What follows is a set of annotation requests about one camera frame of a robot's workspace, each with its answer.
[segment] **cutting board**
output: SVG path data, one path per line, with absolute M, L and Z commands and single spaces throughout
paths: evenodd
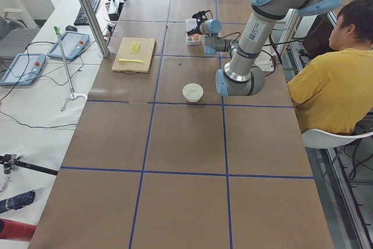
M 140 41 L 139 51 L 131 52 L 131 45 L 135 40 Z M 148 73 L 155 45 L 156 40 L 154 38 L 124 37 L 118 49 L 117 56 L 115 57 L 111 70 L 114 72 L 128 71 Z M 144 62 L 119 62 L 120 58 L 140 59 Z

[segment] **white container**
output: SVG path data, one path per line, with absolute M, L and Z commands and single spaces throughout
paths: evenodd
M 194 103 L 202 97 L 203 88 L 196 83 L 187 84 L 182 88 L 182 95 L 188 102 Z
M 187 45 L 199 45 L 200 37 L 199 34 L 187 35 L 188 31 L 197 27 L 196 19 L 187 19 L 185 21 L 185 41 Z

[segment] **blue tablet device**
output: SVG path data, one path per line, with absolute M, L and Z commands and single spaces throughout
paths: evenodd
M 38 77 L 45 59 L 44 54 L 18 54 L 0 80 L 1 86 L 28 86 Z
M 75 31 L 65 31 L 61 35 L 62 48 L 64 49 L 65 58 L 72 61 L 80 55 L 89 42 L 89 35 Z M 52 49 L 47 53 L 50 58 L 62 59 L 61 49 L 56 42 Z

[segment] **red cylinder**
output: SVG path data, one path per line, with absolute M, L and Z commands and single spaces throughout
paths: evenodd
M 30 241 L 35 230 L 35 225 L 0 219 L 0 239 Z

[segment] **black stand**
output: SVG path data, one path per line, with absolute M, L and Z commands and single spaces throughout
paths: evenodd
M 24 167 L 26 169 L 32 169 L 35 171 L 47 173 L 50 175 L 57 175 L 58 171 L 53 169 L 47 169 L 45 167 L 36 166 L 35 164 L 25 163 L 18 160 L 20 157 L 16 158 L 16 155 L 5 154 L 4 156 L 0 156 L 0 164 L 4 165 L 4 173 L 9 174 L 15 166 Z

